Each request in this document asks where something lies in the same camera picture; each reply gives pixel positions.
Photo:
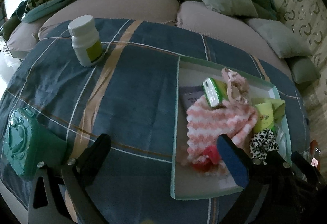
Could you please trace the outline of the leopard print scrunchie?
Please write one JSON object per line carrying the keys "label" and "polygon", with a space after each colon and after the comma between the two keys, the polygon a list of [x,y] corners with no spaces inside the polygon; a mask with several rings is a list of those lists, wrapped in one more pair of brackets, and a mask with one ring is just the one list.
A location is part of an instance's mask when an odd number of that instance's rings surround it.
{"label": "leopard print scrunchie", "polygon": [[268,153],[278,150],[278,143],[271,129],[262,130],[251,136],[249,151],[252,159],[259,159],[265,164]]}

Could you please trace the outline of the red fuzzy item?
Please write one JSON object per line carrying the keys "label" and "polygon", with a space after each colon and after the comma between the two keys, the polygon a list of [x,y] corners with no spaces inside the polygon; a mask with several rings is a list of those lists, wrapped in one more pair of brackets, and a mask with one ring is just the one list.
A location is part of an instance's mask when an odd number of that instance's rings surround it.
{"label": "red fuzzy item", "polygon": [[192,167],[200,172],[206,173],[219,166],[221,155],[215,145],[208,146],[200,157],[192,162]]}

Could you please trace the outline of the yellow green tissue pack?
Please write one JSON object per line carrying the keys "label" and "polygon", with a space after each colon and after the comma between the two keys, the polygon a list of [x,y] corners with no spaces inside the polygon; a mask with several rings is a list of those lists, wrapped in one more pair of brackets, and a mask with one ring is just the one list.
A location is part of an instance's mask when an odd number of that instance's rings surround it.
{"label": "yellow green tissue pack", "polygon": [[252,98],[252,105],[258,113],[253,132],[259,133],[266,129],[274,132],[275,125],[280,123],[285,115],[286,102],[276,98]]}

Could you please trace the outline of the pink white striped fuzzy cloth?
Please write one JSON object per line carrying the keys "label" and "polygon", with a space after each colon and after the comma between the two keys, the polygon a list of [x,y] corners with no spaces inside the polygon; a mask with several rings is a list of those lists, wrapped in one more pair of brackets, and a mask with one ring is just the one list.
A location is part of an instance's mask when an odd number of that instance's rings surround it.
{"label": "pink white striped fuzzy cloth", "polygon": [[205,96],[201,96],[187,111],[186,163],[203,159],[207,147],[214,145],[219,136],[227,135],[240,148],[255,127],[257,110],[249,104],[223,101],[223,107],[211,109]]}

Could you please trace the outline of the beige sock with print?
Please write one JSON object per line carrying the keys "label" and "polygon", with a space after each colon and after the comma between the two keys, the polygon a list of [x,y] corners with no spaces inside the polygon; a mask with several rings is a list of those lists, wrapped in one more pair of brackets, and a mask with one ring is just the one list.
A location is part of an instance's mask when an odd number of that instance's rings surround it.
{"label": "beige sock with print", "polygon": [[227,84],[229,102],[232,104],[248,104],[249,84],[247,79],[228,68],[223,68],[221,74]]}

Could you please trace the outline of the green small carton box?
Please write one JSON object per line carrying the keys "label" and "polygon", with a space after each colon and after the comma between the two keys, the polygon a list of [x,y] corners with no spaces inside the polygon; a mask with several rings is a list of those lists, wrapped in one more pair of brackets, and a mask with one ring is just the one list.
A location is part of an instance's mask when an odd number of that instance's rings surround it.
{"label": "green small carton box", "polygon": [[223,106],[223,101],[228,101],[227,84],[209,77],[202,83],[208,105],[211,108]]}

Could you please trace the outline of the teal plastic case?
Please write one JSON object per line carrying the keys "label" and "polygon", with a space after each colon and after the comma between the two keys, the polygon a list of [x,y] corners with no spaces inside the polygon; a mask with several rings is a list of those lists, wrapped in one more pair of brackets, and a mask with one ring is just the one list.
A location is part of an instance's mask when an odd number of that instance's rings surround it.
{"label": "teal plastic case", "polygon": [[32,180],[39,162],[56,168],[66,152],[66,141],[40,124],[27,108],[15,109],[8,120],[3,154],[14,172]]}

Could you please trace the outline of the white green-rimmed tray box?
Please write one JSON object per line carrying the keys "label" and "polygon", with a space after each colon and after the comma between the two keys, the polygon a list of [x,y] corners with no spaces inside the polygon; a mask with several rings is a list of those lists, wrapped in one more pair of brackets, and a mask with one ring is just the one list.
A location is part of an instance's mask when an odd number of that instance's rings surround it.
{"label": "white green-rimmed tray box", "polygon": [[[172,152],[172,171],[170,195],[176,200],[201,200],[238,193],[243,190],[234,181],[232,175],[226,171],[222,174],[203,174],[197,172],[188,165],[182,165],[179,160],[186,157],[187,151],[187,119],[186,111],[179,99],[179,87],[199,86],[203,80],[213,77],[223,80],[221,70],[225,66],[208,62],[201,59],[180,56],[177,62],[177,87],[175,107],[175,135]],[[275,98],[280,99],[276,86],[258,77],[237,71],[245,77],[249,83],[249,97],[252,98]],[[279,153],[289,165],[292,165],[290,156],[292,154],[290,132],[286,115],[277,126],[284,133],[281,140],[278,139]]]}

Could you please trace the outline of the purple booklet in tray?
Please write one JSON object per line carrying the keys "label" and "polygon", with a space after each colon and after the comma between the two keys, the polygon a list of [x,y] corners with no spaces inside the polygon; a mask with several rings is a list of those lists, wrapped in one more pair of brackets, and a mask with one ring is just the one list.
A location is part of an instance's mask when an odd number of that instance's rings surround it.
{"label": "purple booklet in tray", "polygon": [[187,111],[203,95],[204,90],[202,86],[179,87],[180,101],[185,111]]}

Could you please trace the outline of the pale grey throw pillow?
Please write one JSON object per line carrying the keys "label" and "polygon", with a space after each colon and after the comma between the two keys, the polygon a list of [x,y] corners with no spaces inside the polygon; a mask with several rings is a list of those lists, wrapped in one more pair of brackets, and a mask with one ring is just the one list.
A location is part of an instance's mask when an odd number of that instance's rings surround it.
{"label": "pale grey throw pillow", "polygon": [[261,18],[246,19],[245,23],[266,41],[279,58],[311,56],[306,43],[283,23]]}

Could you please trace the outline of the blue plaid blanket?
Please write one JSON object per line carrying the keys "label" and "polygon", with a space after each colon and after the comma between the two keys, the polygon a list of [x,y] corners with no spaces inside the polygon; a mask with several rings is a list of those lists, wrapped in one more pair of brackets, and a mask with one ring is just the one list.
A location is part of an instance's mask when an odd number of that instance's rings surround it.
{"label": "blue plaid blanket", "polygon": [[291,148],[309,149],[310,130],[294,82],[257,55],[163,24],[97,19],[106,56],[80,65],[68,24],[47,34],[13,74],[1,99],[1,135],[17,108],[83,150],[102,133],[113,150],[88,193],[110,223],[217,223],[217,198],[177,201],[170,196],[177,66],[181,56],[246,72],[276,86],[286,102]]}

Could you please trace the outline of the pink right seat cushion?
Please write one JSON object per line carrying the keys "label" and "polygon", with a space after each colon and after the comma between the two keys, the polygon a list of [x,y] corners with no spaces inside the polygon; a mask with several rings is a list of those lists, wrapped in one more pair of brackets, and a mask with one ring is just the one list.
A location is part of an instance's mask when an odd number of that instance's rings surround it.
{"label": "pink right seat cushion", "polygon": [[178,10],[176,26],[242,49],[292,78],[286,62],[278,58],[256,31],[239,19],[209,10],[204,3],[182,3]]}

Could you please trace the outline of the pink seat cushion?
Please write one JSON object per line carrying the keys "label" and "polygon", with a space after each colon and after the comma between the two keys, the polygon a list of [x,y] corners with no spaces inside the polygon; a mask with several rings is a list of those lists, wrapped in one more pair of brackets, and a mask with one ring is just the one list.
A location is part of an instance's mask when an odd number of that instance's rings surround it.
{"label": "pink seat cushion", "polygon": [[292,78],[286,62],[278,58],[256,31],[239,19],[209,10],[204,3],[182,3],[178,10],[176,26],[242,49]]}
{"label": "pink seat cushion", "polygon": [[139,19],[173,26],[179,8],[177,0],[77,0],[32,23],[17,25],[9,35],[7,47],[14,58],[24,59],[58,24],[84,15],[94,18]]}

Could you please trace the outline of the white pill bottle green label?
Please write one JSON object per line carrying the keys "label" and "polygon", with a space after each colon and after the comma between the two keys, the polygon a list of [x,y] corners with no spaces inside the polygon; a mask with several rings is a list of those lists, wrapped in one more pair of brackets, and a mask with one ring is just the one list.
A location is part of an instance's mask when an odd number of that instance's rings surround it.
{"label": "white pill bottle green label", "polygon": [[84,15],[74,19],[68,24],[68,31],[72,38],[72,47],[80,64],[84,67],[94,66],[103,56],[94,17]]}

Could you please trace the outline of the pink left seat cushion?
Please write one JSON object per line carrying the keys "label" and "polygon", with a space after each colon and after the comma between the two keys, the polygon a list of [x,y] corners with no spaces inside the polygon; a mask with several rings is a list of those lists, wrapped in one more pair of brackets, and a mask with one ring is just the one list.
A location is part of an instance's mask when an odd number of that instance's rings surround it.
{"label": "pink left seat cushion", "polygon": [[77,0],[32,23],[17,25],[9,35],[7,47],[14,58],[24,59],[58,24],[84,15],[94,18],[139,19],[173,26],[179,8],[177,0]]}

